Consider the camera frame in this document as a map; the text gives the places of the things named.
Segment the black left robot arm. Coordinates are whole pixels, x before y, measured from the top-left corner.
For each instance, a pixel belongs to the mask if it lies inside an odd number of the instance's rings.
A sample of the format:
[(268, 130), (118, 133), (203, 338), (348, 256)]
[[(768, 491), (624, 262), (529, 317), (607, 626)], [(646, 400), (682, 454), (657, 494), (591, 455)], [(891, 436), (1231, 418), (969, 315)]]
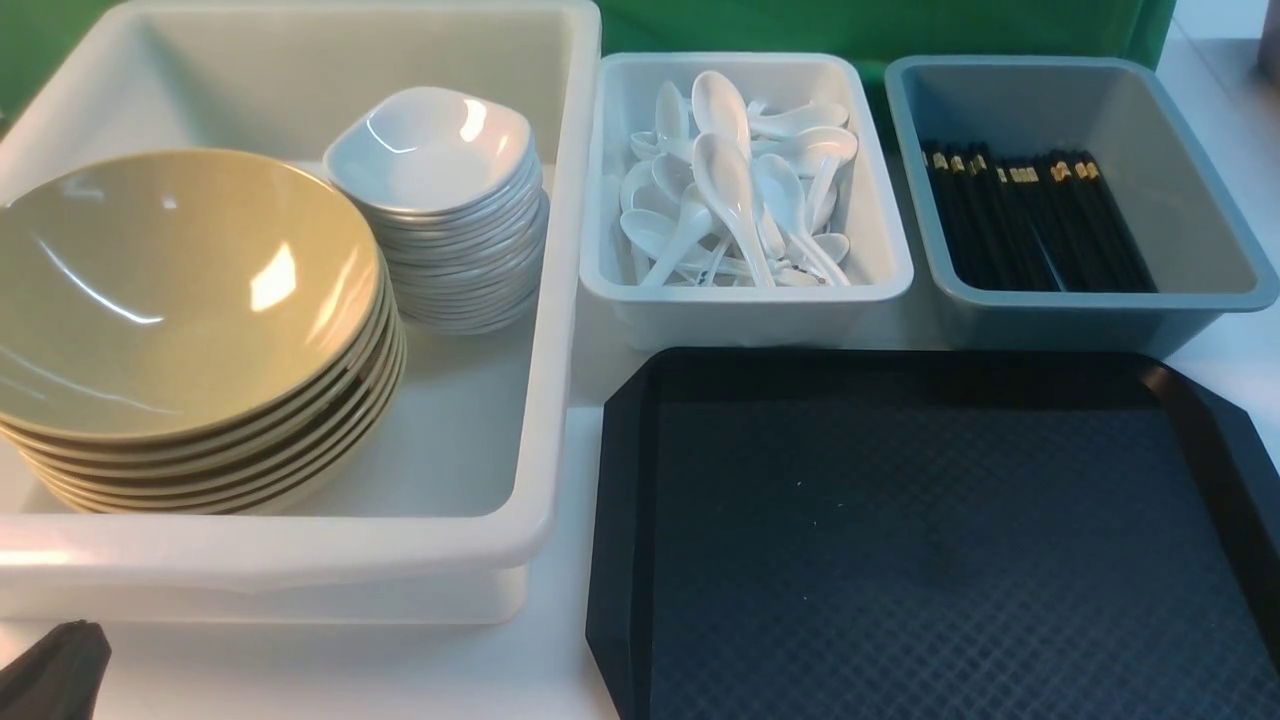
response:
[(91, 719), (113, 648), (102, 625), (61, 623), (1, 670), (3, 719)]

